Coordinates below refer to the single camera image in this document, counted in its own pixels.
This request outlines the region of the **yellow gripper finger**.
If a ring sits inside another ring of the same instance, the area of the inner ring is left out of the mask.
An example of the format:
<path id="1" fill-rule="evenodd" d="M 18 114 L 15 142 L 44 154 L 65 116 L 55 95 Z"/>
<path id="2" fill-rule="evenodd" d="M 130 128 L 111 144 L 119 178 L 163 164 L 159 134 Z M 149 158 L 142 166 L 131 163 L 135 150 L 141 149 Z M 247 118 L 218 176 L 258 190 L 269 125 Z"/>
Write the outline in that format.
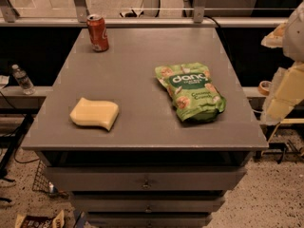
<path id="1" fill-rule="evenodd" d="M 266 35 L 261 44 L 266 48 L 283 48 L 287 23 L 278 25 L 272 32 Z"/>
<path id="2" fill-rule="evenodd" d="M 304 64 L 294 62 L 287 69 L 280 67 L 271 82 L 260 119 L 267 125 L 278 124 L 303 100 Z"/>

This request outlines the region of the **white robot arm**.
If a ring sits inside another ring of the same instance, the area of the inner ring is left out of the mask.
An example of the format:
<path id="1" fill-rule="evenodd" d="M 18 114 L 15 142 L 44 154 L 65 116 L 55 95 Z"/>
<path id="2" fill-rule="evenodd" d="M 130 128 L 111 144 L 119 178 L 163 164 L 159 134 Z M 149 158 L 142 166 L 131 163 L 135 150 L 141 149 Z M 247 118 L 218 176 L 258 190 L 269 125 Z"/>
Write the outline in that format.
<path id="1" fill-rule="evenodd" d="M 287 22 L 265 36 L 261 44 L 267 48 L 282 48 L 283 54 L 294 61 L 289 68 L 277 70 L 262 107 L 261 121 L 275 125 L 304 100 L 304 3 Z"/>

